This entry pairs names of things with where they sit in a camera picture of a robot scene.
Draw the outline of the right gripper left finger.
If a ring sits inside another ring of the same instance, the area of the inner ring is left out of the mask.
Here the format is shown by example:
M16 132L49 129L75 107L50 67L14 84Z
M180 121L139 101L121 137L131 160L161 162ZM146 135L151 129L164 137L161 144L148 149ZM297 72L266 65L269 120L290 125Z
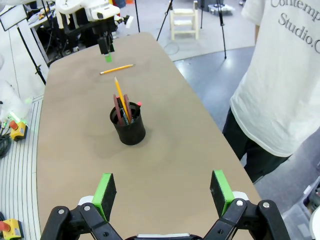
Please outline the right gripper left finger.
M51 210L40 238L78 240L83 234L91 234L95 240L120 240L120 235L110 224L116 193L114 175L104 173L92 200L72 210L66 206Z

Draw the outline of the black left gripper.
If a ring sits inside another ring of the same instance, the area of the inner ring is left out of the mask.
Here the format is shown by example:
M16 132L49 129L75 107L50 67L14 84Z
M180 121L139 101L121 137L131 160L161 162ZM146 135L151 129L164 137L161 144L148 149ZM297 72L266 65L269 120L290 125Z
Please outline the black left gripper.
M106 62L112 62L112 52L115 51L112 36L102 36L97 40L100 53L104 55Z

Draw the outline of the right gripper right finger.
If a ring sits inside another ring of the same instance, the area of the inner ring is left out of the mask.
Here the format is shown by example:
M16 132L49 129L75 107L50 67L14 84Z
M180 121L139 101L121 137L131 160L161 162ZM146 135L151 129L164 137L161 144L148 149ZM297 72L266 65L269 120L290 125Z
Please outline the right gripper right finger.
M253 204L236 198L222 170L213 170L210 192L219 219L204 240L231 240L238 230L247 230L254 240L289 240L290 236L276 203Z

